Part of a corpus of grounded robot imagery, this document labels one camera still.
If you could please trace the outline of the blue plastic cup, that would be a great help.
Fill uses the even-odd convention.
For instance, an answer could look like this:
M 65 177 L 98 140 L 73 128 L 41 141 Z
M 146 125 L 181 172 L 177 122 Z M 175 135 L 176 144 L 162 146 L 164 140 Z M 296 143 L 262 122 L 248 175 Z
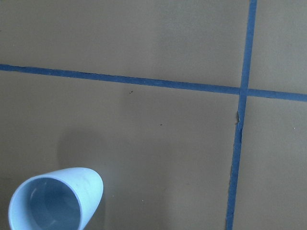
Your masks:
M 12 195 L 9 226 L 12 230 L 83 230 L 103 191 L 101 176 L 84 167 L 31 177 Z

